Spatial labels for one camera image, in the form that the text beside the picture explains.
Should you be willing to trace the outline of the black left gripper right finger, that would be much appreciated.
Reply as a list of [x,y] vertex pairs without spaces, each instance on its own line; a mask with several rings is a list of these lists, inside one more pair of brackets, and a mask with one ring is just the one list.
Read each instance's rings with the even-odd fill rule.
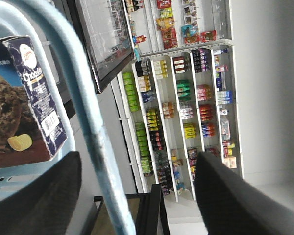
[[200,152],[196,202],[210,235],[294,235],[294,211],[266,196],[211,152]]

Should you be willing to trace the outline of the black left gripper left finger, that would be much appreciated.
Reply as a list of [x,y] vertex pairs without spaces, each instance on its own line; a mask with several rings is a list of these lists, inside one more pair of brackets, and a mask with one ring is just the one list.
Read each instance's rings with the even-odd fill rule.
[[80,188],[80,154],[69,152],[29,185],[0,201],[0,235],[64,235]]

